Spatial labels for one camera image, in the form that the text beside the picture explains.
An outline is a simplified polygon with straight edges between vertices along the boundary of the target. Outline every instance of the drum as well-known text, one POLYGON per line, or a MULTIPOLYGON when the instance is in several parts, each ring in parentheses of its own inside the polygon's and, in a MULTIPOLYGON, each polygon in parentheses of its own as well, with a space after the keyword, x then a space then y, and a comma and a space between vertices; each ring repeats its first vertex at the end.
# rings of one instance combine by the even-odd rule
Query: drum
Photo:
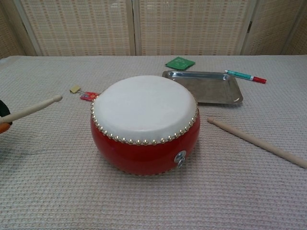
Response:
POLYGON ((136 175, 180 167, 195 147, 200 122, 193 95, 159 76, 118 81, 91 107, 97 148, 111 164, 136 175))

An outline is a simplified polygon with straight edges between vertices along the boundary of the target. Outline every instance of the drum head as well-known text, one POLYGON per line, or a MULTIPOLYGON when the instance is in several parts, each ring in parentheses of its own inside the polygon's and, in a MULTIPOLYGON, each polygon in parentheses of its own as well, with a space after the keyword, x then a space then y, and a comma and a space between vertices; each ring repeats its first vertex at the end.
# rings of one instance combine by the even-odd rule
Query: drum head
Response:
POLYGON ((197 117, 193 95, 159 76, 121 80, 93 102, 93 120, 109 137, 129 144, 171 141, 188 131, 197 117))

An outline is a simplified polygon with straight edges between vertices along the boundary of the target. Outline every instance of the silver tray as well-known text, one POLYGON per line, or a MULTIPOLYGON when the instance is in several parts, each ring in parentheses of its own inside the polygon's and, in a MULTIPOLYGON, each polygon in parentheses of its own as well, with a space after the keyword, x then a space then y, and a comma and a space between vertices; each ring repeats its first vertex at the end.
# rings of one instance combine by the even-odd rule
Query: silver tray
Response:
POLYGON ((219 72, 164 71, 162 77, 186 87, 198 103, 239 104, 243 101, 234 76, 219 72))

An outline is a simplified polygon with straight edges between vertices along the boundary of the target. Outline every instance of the marker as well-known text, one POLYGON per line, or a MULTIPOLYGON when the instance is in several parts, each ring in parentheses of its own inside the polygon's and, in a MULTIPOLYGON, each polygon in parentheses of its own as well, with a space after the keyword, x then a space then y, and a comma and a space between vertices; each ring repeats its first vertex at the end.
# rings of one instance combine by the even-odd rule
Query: marker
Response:
POLYGON ((225 70, 225 73, 230 74, 230 75, 234 75, 236 77, 243 78, 243 79, 246 79, 246 80, 259 82, 259 83, 262 83, 262 84, 265 84, 267 82, 266 79, 259 78, 259 77, 256 77, 256 76, 252 76, 252 75, 245 74, 245 73, 235 72, 235 71, 232 71, 232 70, 225 70))

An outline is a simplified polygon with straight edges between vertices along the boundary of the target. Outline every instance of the wooden drumstick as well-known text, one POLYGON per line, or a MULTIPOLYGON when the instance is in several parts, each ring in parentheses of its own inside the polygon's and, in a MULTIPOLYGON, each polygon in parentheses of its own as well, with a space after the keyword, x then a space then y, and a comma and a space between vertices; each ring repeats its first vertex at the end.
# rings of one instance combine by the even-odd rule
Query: wooden drumstick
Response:
POLYGON ((37 103, 35 105, 32 105, 30 107, 27 107, 17 113, 14 114, 9 114, 7 116, 4 117, 0 117, 0 124, 2 123, 10 123, 13 122, 15 120, 18 120, 20 118, 23 118, 25 116, 28 116, 30 114, 33 114, 39 110, 42 110, 44 108, 46 108, 47 106, 51 105, 54 102, 59 102, 60 100, 62 100, 62 96, 61 95, 57 95, 53 98, 50 98, 48 100, 45 100, 43 102, 37 103))
POLYGON ((259 146, 259 147, 279 156, 279 157, 282 157, 282 158, 284 158, 284 159, 286 159, 286 160, 288 160, 288 161, 290 161, 294 164, 297 164, 298 166, 301 166, 305 169, 307 168, 307 161, 306 160, 304 160, 300 157, 297 157, 297 156, 295 156, 295 155, 293 155, 289 152, 286 152, 282 149, 279 149, 278 147, 276 147, 276 146, 274 146, 274 145, 272 145, 272 144, 270 144, 270 143, 268 143, 264 140, 261 140, 257 137, 254 137, 250 134, 247 134, 247 133, 245 133, 245 132, 243 132, 239 129, 231 127, 230 125, 225 124, 224 122, 217 121, 213 117, 208 117, 207 121, 209 123, 212 123, 212 124, 218 126, 219 128, 221 128, 221 129, 223 129, 223 130, 225 130, 229 133, 236 135, 237 137, 240 137, 240 138, 242 138, 242 139, 244 139, 244 140, 246 140, 246 141, 248 141, 248 142, 250 142, 254 145, 257 145, 257 146, 259 146))

